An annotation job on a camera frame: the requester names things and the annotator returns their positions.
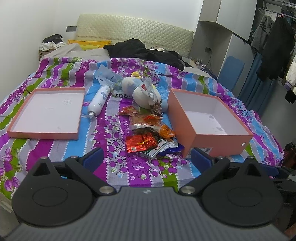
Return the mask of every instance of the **gray floor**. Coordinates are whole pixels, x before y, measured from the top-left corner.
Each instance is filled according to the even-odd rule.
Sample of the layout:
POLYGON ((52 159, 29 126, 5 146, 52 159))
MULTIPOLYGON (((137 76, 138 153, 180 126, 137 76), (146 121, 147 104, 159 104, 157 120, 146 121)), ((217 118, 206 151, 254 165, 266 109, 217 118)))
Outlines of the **gray floor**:
POLYGON ((268 127, 281 147, 284 148, 296 138, 296 102, 285 100, 287 90, 276 85, 271 99, 261 117, 262 123, 268 127))
POLYGON ((9 234, 16 226, 18 221, 14 213, 9 213, 0 206, 0 236, 9 234))

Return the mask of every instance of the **bottle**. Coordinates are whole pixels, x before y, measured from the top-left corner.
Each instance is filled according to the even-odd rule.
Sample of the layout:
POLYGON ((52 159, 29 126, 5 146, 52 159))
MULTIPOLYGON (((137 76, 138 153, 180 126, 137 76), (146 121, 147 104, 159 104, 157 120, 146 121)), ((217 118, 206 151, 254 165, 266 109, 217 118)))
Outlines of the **bottle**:
POLYGON ((101 88, 98 90, 98 92, 96 93, 92 101, 89 103, 89 106, 87 108, 88 115, 90 118, 97 116, 101 113, 109 93, 109 86, 101 86, 101 88))

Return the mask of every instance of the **stuffed animal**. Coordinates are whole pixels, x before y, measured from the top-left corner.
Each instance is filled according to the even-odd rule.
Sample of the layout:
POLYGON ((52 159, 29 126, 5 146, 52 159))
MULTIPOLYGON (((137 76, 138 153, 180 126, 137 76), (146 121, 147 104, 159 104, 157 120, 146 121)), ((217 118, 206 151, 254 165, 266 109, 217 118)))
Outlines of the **stuffed animal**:
MULTIPOLYGON (((149 97, 146 96, 140 89, 140 85, 143 84, 142 80, 140 79, 140 75, 138 72, 133 72, 131 77, 125 77, 122 80, 122 90, 125 94, 132 96, 134 101, 144 109, 151 109, 148 103, 149 97)), ((157 96, 158 101, 160 102, 161 108, 163 112, 166 112, 168 109, 168 103, 166 100, 161 98, 158 90, 154 85, 152 85, 155 94, 157 96)))

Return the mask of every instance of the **black cloth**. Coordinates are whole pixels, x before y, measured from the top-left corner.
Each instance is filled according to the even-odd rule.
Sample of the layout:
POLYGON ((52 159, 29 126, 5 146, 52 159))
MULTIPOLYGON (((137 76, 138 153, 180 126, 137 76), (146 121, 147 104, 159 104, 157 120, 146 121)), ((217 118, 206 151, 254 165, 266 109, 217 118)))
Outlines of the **black cloth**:
POLYGON ((296 95, 294 94, 294 92, 290 89, 287 91, 287 94, 285 95, 285 99, 289 102, 289 103, 294 103, 296 100, 296 95))
POLYGON ((140 58, 184 70, 184 65, 180 61, 182 57, 177 52, 149 50, 138 39, 129 39, 124 42, 118 42, 115 45, 105 45, 103 48, 109 51, 110 58, 140 58))
POLYGON ((58 44, 58 43, 62 42, 61 38, 63 38, 61 35, 54 34, 54 35, 51 35, 50 37, 47 37, 46 39, 44 39, 43 42, 44 43, 54 42, 55 44, 58 44))
POLYGON ((294 32, 285 18, 277 18, 262 52, 262 63, 257 76, 277 79, 282 67, 288 63, 294 47, 294 32))

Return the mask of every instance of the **triangular hole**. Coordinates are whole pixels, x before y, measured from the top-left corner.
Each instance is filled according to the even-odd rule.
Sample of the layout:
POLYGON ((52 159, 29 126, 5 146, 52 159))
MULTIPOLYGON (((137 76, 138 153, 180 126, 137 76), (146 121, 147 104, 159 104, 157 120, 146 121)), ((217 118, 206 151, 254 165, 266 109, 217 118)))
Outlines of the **triangular hole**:
POLYGON ((258 171, 258 169, 255 167, 254 164, 249 164, 248 165, 246 175, 261 177, 260 172, 258 171))
POLYGON ((38 167, 38 169, 35 171, 33 176, 38 177, 38 176, 43 176, 43 175, 49 175, 50 171, 47 167, 46 163, 41 163, 38 167))

